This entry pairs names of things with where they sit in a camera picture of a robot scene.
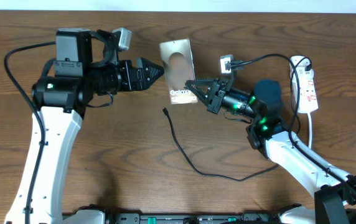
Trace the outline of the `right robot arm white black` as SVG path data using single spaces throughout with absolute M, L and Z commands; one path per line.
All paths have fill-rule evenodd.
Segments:
M 301 205 L 277 213 L 281 223 L 356 223 L 356 175 L 333 166 L 307 147 L 280 115 L 278 82 L 262 80 L 251 93 L 232 87 L 232 80 L 188 80 L 209 112 L 224 108 L 249 118 L 246 128 L 253 149 L 289 172 L 314 198 L 314 208 Z

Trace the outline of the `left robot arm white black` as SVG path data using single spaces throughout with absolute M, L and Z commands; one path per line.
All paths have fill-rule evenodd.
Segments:
M 56 56 L 46 62 L 24 99 L 32 110 L 32 136 L 21 183 L 6 223 L 113 223 L 106 210 L 89 205 L 62 213 L 68 163 L 75 138 L 95 95 L 147 90 L 164 74 L 145 58 L 120 60 L 131 32 L 61 28 Z

